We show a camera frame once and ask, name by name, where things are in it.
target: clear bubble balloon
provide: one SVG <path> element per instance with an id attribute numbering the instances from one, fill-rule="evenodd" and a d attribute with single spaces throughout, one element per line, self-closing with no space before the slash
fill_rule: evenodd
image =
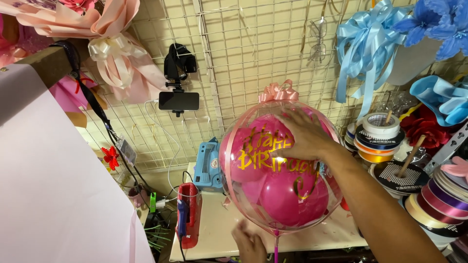
<path id="1" fill-rule="evenodd" d="M 284 114 L 282 108 L 300 108 L 319 118 L 322 129 L 342 143 L 319 111 L 296 101 L 263 102 L 229 126 L 220 144 L 219 164 L 224 190 L 239 211 L 264 229 L 285 233 L 319 224 L 343 196 L 321 160 L 272 158 L 274 150 L 294 145 L 294 136 L 274 117 Z"/>

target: white backdrop paper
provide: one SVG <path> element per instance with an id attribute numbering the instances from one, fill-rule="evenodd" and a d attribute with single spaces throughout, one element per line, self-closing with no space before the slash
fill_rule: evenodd
<path id="1" fill-rule="evenodd" d="M 34 69 L 8 68 L 0 97 L 37 98 L 0 126 L 0 262 L 153 262 L 138 217 L 130 255 L 132 204 Z"/>

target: hand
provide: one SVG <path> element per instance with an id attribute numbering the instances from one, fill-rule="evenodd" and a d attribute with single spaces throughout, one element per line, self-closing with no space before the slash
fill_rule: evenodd
<path id="1" fill-rule="evenodd" d="M 266 249 L 262 239 L 259 235 L 247 231 L 245 219 L 235 226 L 231 234 L 239 248 L 242 263 L 264 263 L 266 261 Z"/>
<path id="2" fill-rule="evenodd" d="M 284 109 L 284 112 L 289 118 L 283 115 L 275 115 L 275 117 L 291 131 L 294 136 L 294 145 L 291 148 L 271 152 L 272 157 L 290 157 L 308 161 L 321 159 L 326 161 L 327 158 L 336 153 L 346 152 L 344 147 L 325 133 L 317 115 L 313 114 L 311 119 L 301 109 Z"/>

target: smartphone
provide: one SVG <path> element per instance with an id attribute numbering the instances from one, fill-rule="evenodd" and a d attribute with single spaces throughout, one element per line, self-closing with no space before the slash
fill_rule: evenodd
<path id="1" fill-rule="evenodd" d="M 200 109 L 200 94 L 161 91 L 158 107 L 160 110 L 198 110 Z"/>

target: white ribbon bow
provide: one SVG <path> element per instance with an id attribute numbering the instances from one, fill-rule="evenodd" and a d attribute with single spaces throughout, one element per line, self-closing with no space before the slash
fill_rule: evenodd
<path id="1" fill-rule="evenodd" d="M 109 85 L 124 89 L 132 83 L 133 67 L 129 56 L 139 58 L 147 54 L 122 33 L 113 37 L 93 39 L 88 44 L 89 54 L 97 62 L 102 79 Z"/>

